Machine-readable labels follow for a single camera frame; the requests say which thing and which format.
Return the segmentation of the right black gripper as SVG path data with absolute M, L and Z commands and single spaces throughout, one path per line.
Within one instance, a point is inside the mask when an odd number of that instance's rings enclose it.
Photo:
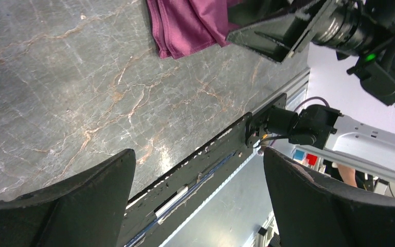
M 275 63 L 302 52 L 309 42 L 358 56 L 365 49 L 365 18 L 359 1 L 243 1 L 228 8 L 241 28 L 227 40 Z

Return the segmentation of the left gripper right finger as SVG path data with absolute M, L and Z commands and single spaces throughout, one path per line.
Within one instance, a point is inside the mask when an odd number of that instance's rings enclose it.
M 347 185 L 272 148 L 263 163 L 282 246 L 395 246 L 395 198 Z

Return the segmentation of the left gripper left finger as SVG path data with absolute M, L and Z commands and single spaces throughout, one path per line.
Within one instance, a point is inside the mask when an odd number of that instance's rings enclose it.
M 0 246 L 115 246 L 136 167 L 125 149 L 100 164 L 0 201 Z

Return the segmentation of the purple cloth napkin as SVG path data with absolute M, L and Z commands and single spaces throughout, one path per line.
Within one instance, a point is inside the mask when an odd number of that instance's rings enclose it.
M 161 59 L 180 59 L 218 44 L 229 45 L 228 8 L 240 1 L 148 0 L 152 37 Z

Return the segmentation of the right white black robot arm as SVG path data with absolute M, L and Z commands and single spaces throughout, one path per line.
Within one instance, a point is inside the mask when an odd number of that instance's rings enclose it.
M 237 28 L 227 41 L 275 63 L 307 44 L 358 58 L 347 70 L 365 92 L 395 107 L 395 1 L 245 1 L 228 9 Z M 315 155 L 395 182 L 395 134 L 339 110 L 312 105 L 300 113 L 268 104 L 245 127 L 250 148 L 286 139 Z

